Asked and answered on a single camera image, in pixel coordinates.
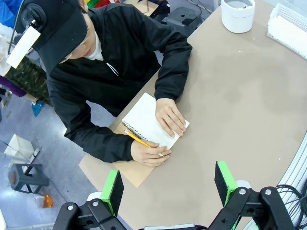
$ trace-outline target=black jacket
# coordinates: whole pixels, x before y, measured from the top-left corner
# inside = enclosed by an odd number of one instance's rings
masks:
[[[175,100],[186,83],[192,47],[184,35],[131,5],[109,4],[91,10],[89,15],[101,41],[104,61],[79,58],[57,65],[47,77],[51,102],[67,128],[65,137],[85,152],[105,162],[130,161],[133,140],[95,126],[86,100],[118,116],[159,70],[156,50],[164,54],[164,59],[155,97]]]

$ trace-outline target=person's left hand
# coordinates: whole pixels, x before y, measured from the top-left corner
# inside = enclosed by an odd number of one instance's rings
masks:
[[[175,137],[173,131],[180,136],[186,131],[186,121],[172,99],[160,98],[156,101],[155,117],[164,131],[171,137]]]

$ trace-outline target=person's right hand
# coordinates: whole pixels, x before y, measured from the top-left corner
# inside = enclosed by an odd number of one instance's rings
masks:
[[[169,154],[172,151],[167,150],[166,146],[159,147],[159,144],[151,141],[145,141],[145,143],[151,146],[151,148],[137,142],[136,140],[133,141],[131,145],[131,156],[135,161],[143,165],[156,167],[169,159]]]

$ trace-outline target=spiral notebook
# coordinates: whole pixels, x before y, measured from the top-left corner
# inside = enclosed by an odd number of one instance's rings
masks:
[[[168,149],[179,139],[178,134],[175,134],[175,137],[172,138],[161,128],[155,118],[155,98],[147,93],[143,94],[123,118],[115,133],[124,134],[125,129],[128,129],[139,139],[159,143],[160,146],[167,146]],[[139,187],[154,169],[153,167],[141,165],[136,161],[118,161],[113,164],[136,187]]]

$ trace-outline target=red object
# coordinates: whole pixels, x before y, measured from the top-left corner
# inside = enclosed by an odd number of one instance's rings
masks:
[[[114,0],[115,3],[120,3],[120,0]],[[109,0],[100,0],[95,6],[94,8],[99,8],[105,5],[110,4],[111,2]]]

